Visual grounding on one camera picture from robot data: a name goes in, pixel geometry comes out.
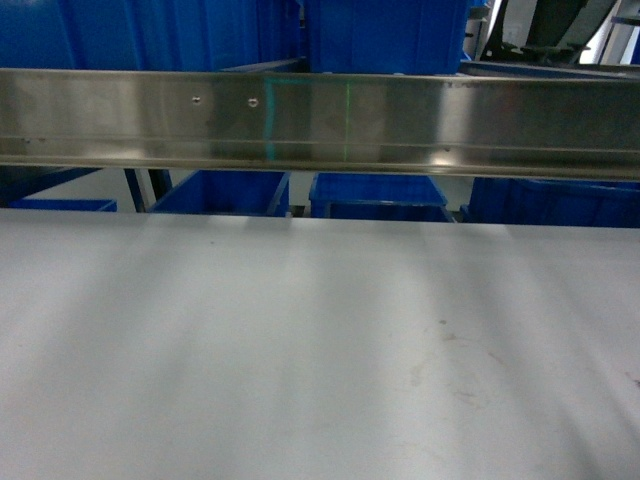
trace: blue plastic bin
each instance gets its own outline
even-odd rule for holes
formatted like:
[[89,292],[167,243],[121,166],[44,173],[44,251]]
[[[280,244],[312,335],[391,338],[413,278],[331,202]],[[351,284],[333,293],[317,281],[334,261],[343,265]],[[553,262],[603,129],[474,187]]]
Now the blue plastic bin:
[[259,0],[260,61],[301,56],[300,5],[296,0]]
[[295,15],[291,1],[4,1],[0,67],[215,71],[280,60],[297,40],[281,19]]
[[81,212],[117,212],[115,200],[50,200],[23,198],[9,203],[10,208],[27,210],[73,210]]
[[195,172],[162,197],[150,213],[284,217],[289,173]]
[[453,74],[471,0],[306,0],[311,69]]
[[640,184],[478,178],[464,221],[640,227]]
[[453,221],[446,198],[424,176],[319,173],[309,199],[313,218]]

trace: metal support leg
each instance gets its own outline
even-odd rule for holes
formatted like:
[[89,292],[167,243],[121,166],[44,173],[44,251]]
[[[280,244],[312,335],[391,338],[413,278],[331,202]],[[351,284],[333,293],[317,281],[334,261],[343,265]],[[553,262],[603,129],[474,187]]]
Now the metal support leg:
[[173,188],[169,170],[149,170],[149,177],[151,178],[151,185],[153,186],[153,193],[156,196],[156,200],[160,200]]
[[127,184],[129,185],[129,191],[131,192],[131,198],[133,199],[133,205],[136,208],[136,212],[146,212],[147,209],[144,205],[142,190],[140,190],[140,184],[138,183],[136,171],[132,168],[125,168],[124,174],[127,177]]

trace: stainless steel rail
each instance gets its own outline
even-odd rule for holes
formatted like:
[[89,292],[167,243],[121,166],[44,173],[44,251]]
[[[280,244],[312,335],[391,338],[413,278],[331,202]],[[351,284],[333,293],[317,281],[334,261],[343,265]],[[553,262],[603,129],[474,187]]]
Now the stainless steel rail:
[[640,180],[640,81],[0,70],[0,165]]

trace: metal beam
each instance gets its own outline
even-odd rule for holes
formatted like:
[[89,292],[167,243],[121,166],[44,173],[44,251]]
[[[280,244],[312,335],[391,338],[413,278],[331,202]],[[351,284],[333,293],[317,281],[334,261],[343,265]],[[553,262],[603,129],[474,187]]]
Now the metal beam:
[[640,180],[640,82],[0,70],[0,164]]

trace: white conveyor belt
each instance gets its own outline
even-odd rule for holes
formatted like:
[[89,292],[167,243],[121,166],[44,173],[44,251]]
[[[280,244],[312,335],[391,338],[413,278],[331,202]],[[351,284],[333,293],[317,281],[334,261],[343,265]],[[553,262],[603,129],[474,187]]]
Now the white conveyor belt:
[[640,231],[0,211],[0,478],[639,479]]

